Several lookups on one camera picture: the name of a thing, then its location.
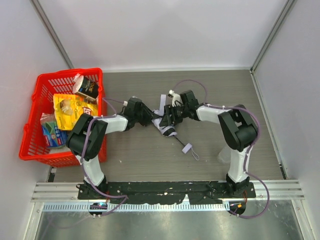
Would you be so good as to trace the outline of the lavender folding umbrella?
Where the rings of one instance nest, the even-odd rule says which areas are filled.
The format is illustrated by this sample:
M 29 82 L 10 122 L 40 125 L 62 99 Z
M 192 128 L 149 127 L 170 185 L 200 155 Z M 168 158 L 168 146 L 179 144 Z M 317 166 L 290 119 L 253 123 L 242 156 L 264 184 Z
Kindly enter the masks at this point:
M 179 138 L 178 133 L 171 120 L 171 114 L 169 112 L 171 105 L 166 105 L 167 96 L 165 94 L 160 95 L 159 108 L 153 110 L 155 117 L 152 119 L 153 125 L 159 130 L 162 136 L 167 138 L 174 137 L 182 146 L 182 152 L 184 154 L 191 153 L 196 161 L 200 160 L 199 155 L 193 150 L 191 143 L 184 144 Z

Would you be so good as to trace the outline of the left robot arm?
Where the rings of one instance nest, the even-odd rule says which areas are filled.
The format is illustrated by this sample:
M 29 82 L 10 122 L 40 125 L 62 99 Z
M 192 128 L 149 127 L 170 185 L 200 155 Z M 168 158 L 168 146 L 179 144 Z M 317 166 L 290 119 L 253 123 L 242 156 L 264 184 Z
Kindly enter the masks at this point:
M 84 183 L 101 196 L 107 194 L 108 184 L 99 162 L 99 152 L 105 136 L 114 132 L 125 132 L 139 123 L 148 126 L 157 119 L 141 99 L 131 97 L 120 113 L 111 116 L 92 116 L 83 113 L 67 135 L 66 146 L 78 159 L 84 173 Z

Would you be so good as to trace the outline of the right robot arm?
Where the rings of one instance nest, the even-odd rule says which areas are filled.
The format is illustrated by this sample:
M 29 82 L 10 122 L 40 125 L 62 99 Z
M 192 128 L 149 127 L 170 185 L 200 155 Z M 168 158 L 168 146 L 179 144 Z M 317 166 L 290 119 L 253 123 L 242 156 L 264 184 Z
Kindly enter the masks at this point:
M 185 118 L 220 125 L 226 146 L 219 157 L 228 157 L 230 162 L 226 174 L 226 189 L 231 195 L 245 191 L 250 182 L 250 154 L 260 136 L 260 124 L 243 105 L 214 106 L 206 102 L 200 103 L 191 90 L 181 94 L 170 90 L 168 95 L 160 96 L 159 109 L 154 113 L 158 118 L 153 120 L 153 124 L 166 137 L 176 136 L 174 127 Z

